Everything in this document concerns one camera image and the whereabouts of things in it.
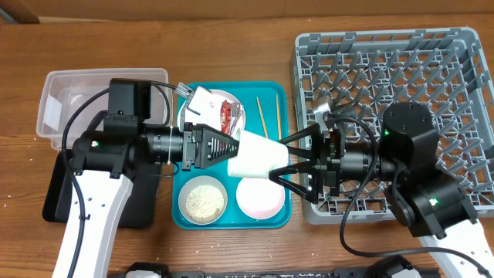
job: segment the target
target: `teal tray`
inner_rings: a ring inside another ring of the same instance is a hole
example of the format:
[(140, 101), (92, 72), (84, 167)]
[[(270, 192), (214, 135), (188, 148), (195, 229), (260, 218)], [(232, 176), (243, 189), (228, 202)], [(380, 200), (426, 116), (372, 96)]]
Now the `teal tray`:
[[(193, 83), (189, 85), (196, 89), (203, 86), (207, 89), (224, 90), (234, 95), (242, 103), (245, 109), (245, 129), (264, 136), (262, 121), (259, 116), (256, 97), (262, 106), (264, 121), (269, 138), (278, 140), (278, 122), (276, 119), (276, 95), (279, 99), (279, 118), (281, 122), (282, 137), (288, 136), (288, 117), (286, 115), (285, 90), (277, 83), (271, 81), (249, 82), (214, 82)], [(185, 102), (183, 97), (178, 98), (178, 110)], [(223, 161), (207, 169), (191, 169), (191, 171), (179, 171), (173, 178), (173, 191), (171, 199), (171, 215), (175, 223), (183, 229), (276, 229), (283, 227), (292, 215), (292, 194), (285, 189), (285, 204), (282, 209), (270, 219), (255, 220), (245, 215), (237, 205), (237, 185), (241, 178), (232, 178), (226, 174), (227, 161)], [(195, 225), (182, 216), (178, 209), (178, 194), (184, 184), (192, 178), (200, 175), (208, 175), (218, 179), (226, 188), (228, 204), (225, 213), (216, 222), (210, 225)]]

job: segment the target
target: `bowl of rice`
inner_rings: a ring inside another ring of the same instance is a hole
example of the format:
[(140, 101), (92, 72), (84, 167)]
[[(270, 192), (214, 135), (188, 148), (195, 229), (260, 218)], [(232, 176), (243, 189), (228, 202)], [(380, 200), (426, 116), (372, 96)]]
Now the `bowl of rice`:
[(216, 178), (198, 176), (187, 181), (178, 195), (180, 213), (196, 225), (212, 224), (225, 212), (228, 196)]

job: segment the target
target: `white bowl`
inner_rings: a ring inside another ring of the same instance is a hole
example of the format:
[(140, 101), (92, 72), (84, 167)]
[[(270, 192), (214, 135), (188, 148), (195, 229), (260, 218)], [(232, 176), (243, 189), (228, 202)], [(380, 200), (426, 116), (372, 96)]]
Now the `white bowl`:
[[(216, 219), (211, 220), (210, 222), (197, 222), (195, 221), (187, 212), (186, 204), (187, 204), (187, 197), (191, 194), (191, 191), (194, 188), (197, 188), (199, 185), (212, 185), (219, 189), (219, 191), (223, 195), (223, 199), (225, 200), (225, 205), (223, 206), (222, 213), (219, 214), (219, 216)], [(223, 213), (226, 210), (226, 205), (228, 204), (228, 196), (226, 194), (226, 189), (223, 184), (217, 180), (216, 178), (209, 177), (209, 176), (198, 176), (195, 177), (189, 181), (187, 181), (184, 185), (184, 187), (180, 190), (180, 193), (178, 194), (178, 209), (180, 210), (180, 213), (190, 222), (195, 225), (208, 225), (216, 220), (220, 219), (223, 215)]]
[[(222, 108), (222, 102), (224, 100), (227, 100), (229, 103), (234, 103), (234, 102), (240, 102), (235, 96), (232, 94), (225, 92), (224, 90), (216, 90), (216, 89), (211, 89), (211, 94), (215, 97), (215, 106), (213, 107), (213, 114), (208, 115), (205, 117), (205, 115), (198, 116), (197, 114), (191, 112), (190, 110), (185, 111), (185, 122), (186, 123), (193, 123), (193, 124), (207, 124), (210, 127), (213, 127), (217, 131), (222, 130), (222, 126), (220, 124), (219, 120), (219, 115), (220, 115), (220, 110)], [(182, 112), (182, 109), (184, 109), (184, 104), (180, 107), (178, 110), (178, 116), (177, 116), (177, 126), (180, 126), (180, 114)], [(237, 122), (237, 125), (235, 126), (235, 129), (233, 130), (234, 134), (238, 129), (245, 129), (245, 111), (242, 112), (240, 115), (239, 121)]]
[(237, 204), (248, 217), (270, 219), (285, 203), (285, 189), (266, 178), (243, 178), (237, 187)]

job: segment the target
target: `plastic container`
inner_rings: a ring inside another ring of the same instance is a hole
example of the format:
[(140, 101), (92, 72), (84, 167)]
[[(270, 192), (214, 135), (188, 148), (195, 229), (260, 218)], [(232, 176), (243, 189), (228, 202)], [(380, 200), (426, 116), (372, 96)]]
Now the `plastic container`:
[[(379, 139), (382, 114), (393, 102), (428, 107), (441, 135), (437, 166), (466, 190), (480, 217), (494, 217), (493, 85), (479, 36), (470, 28), (325, 32), (299, 35), (292, 66), (293, 104), (298, 130), (314, 124), (310, 104), (321, 94), (336, 104), (356, 103), (356, 117)], [(347, 140), (367, 142), (350, 124)], [(310, 148), (308, 137), (299, 141)], [(300, 175), (301, 185), (308, 185)], [(341, 185), (341, 191), (355, 189)], [(384, 197), (386, 183), (364, 189), (348, 222), (394, 219)], [(351, 199), (321, 195), (304, 201), (303, 216), (313, 224), (337, 224)]]
[[(257, 107), (256, 97), (262, 105), (266, 129), (271, 140), (278, 140), (278, 121), (276, 120), (276, 94), (279, 98), (279, 117), (281, 123), (281, 134), (288, 136), (288, 117), (286, 112), (285, 90), (277, 83), (270, 81), (252, 82), (215, 82), (215, 83), (193, 83), (192, 89), (203, 86), (206, 89), (218, 89), (231, 93), (245, 109), (245, 129), (255, 134), (264, 135), (261, 117)], [(184, 98), (178, 98), (178, 106), (184, 103)], [(206, 169), (192, 168), (190, 171), (179, 171), (173, 177), (173, 189), (171, 195), (171, 216), (175, 223), (183, 229), (276, 229), (284, 226), (292, 215), (292, 192), (285, 190), (285, 201), (281, 210), (273, 217), (264, 220), (253, 219), (247, 216), (239, 208), (236, 201), (237, 186), (241, 178), (229, 177), (227, 175), (228, 161)], [(178, 196), (184, 184), (197, 176), (207, 175), (219, 180), (225, 186), (228, 194), (228, 205), (225, 213), (216, 222), (209, 225), (195, 225), (188, 221), (178, 208)]]
[[(106, 89), (112, 78), (131, 78), (168, 82), (168, 73), (161, 68), (135, 69), (75, 69), (52, 71), (48, 74), (41, 94), (38, 110), (36, 133), (52, 141), (52, 147), (60, 150), (62, 134), (67, 121), (74, 112), (90, 97)], [(163, 88), (170, 100), (171, 117), (173, 101), (171, 91)], [(67, 138), (67, 147), (71, 148), (86, 129), (89, 122), (101, 110), (108, 108), (108, 95), (104, 95), (90, 104), (74, 121)], [(149, 124), (162, 124), (167, 111), (164, 99), (156, 88), (151, 89), (151, 118)]]

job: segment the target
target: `wood grain surface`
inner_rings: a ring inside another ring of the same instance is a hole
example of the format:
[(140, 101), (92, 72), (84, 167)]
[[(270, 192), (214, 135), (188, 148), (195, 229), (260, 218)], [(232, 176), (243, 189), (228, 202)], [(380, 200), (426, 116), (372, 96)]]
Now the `wood grain surface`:
[[(63, 238), (65, 226), (41, 216), (57, 155), (48, 140), (36, 136), (39, 98), (50, 71), (163, 67), (171, 83), (273, 80), (290, 96), (289, 59), (300, 33), (470, 26), (494, 66), (493, 25), (492, 15), (400, 15), (0, 26), (0, 276), (51, 276)], [(296, 122), (288, 98), (292, 133)], [(338, 225), (305, 222), (296, 196), (293, 216), (281, 229), (185, 231), (171, 218), (171, 186), (171, 180), (161, 182), (149, 229), (118, 231), (110, 271), (136, 261), (208, 272), (329, 270), (375, 261), (347, 253)], [(494, 245), (494, 220), (482, 224)], [(349, 225), (347, 241), (371, 251), (419, 246), (396, 222)], [(435, 266), (429, 255), (408, 258)]]

